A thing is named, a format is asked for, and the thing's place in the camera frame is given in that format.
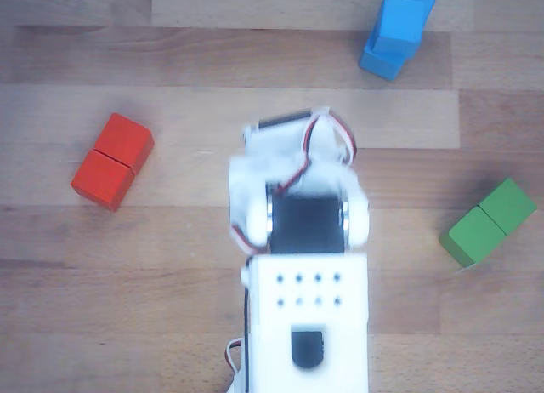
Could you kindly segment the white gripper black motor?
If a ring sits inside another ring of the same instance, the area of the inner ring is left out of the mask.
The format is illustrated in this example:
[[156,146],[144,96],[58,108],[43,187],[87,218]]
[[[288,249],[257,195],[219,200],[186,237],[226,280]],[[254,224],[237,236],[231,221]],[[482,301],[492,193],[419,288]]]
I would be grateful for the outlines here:
[[331,155],[331,126],[326,121],[329,107],[304,109],[275,117],[261,119],[244,130],[246,156],[287,156],[303,149],[305,129],[315,117],[319,121],[310,137],[309,154]]

